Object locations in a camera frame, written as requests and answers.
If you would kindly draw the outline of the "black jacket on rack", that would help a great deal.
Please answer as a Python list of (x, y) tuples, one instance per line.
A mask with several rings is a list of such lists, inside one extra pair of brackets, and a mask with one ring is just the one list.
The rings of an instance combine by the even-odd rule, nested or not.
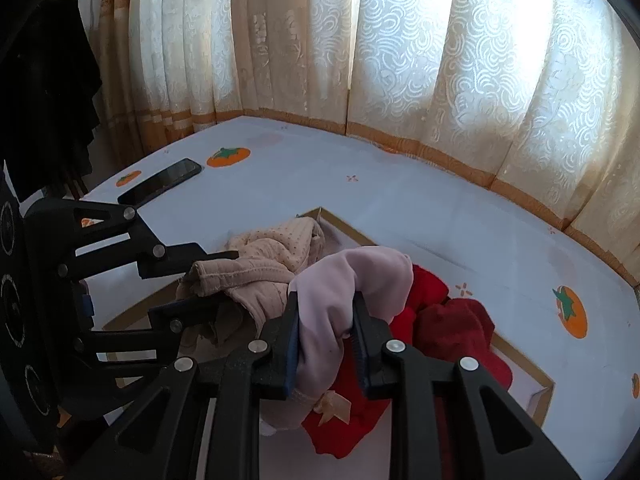
[(1, 47), (1, 160), (24, 202), (90, 174), (98, 61), (78, 0), (43, 0)]

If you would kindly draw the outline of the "light pink underwear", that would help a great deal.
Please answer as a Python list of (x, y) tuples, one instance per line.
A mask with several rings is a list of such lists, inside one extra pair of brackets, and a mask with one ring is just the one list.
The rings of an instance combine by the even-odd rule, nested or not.
[(382, 246), (344, 249), (299, 273), (288, 285), (299, 312), (295, 388), (284, 401), (262, 402), (262, 421), (276, 431), (296, 429), (330, 390), (352, 329), (355, 292), (370, 315), (389, 323), (405, 307), (412, 282), (410, 258)]

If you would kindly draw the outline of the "black smartphone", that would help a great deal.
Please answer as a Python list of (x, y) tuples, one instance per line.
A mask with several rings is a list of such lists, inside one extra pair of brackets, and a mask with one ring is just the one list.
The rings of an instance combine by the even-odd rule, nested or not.
[(117, 203), (140, 208), (186, 180), (197, 176), (202, 170), (203, 167), (198, 162), (190, 158), (181, 159), (122, 193)]

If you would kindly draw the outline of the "white persimmon print table cover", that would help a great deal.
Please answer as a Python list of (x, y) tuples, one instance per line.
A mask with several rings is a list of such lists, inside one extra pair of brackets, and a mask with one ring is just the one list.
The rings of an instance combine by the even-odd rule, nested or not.
[(584, 479), (606, 477), (639, 428), (632, 288), (564, 233), (423, 162), (334, 133), (240, 117), (136, 162), (145, 179), (221, 148), (250, 156), (206, 167), (142, 208), (165, 244), (216, 252), (234, 234), (326, 208), (484, 304), (498, 333), (553, 381), (544, 432)]

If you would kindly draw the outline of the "beige pink dotted underwear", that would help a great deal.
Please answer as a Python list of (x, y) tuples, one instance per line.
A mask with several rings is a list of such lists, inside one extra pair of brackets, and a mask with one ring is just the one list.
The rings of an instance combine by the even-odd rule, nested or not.
[(325, 244), (319, 223), (309, 217), (242, 233), (228, 243), (238, 254), (235, 259), (193, 263), (179, 282), (176, 298), (220, 292), (230, 300), (213, 307), (213, 319), (201, 324), (203, 337), (218, 348), (242, 333), (257, 335), (265, 322), (283, 313), (288, 284), (320, 259)]

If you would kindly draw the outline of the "orange cream patterned curtain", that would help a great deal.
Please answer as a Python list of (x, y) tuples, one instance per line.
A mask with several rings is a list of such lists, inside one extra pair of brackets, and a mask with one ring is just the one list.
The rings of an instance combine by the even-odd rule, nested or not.
[(639, 47), (608, 0), (101, 0), (118, 161), (254, 115), (498, 193), (639, 281)]

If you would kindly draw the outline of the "dark red underwear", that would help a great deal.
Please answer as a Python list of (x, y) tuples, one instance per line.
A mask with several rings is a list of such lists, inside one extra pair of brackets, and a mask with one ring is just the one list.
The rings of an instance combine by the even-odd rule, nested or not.
[(473, 299), (454, 298), (422, 309), (413, 325), (413, 345), (424, 356), (456, 362), (470, 356), (482, 364), (503, 389), (513, 375), (503, 359), (491, 350), (495, 324), (484, 306)]

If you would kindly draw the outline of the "bright red underwear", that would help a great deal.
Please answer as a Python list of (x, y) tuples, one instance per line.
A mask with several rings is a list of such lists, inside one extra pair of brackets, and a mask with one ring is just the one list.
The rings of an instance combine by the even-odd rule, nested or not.
[[(419, 312), (430, 304), (440, 304), (449, 296), (448, 286), (435, 274), (414, 264), (413, 283), (404, 310), (390, 323), (390, 333), (405, 344), (413, 344), (413, 325)], [(368, 400), (363, 394), (357, 374), (356, 353), (352, 342), (344, 343), (344, 356), (336, 379), (330, 388), (350, 402), (349, 423), (337, 417), (321, 421), (321, 414), (310, 412), (303, 428), (311, 438), (317, 454), (345, 458), (375, 428), (390, 405), (390, 400)]]

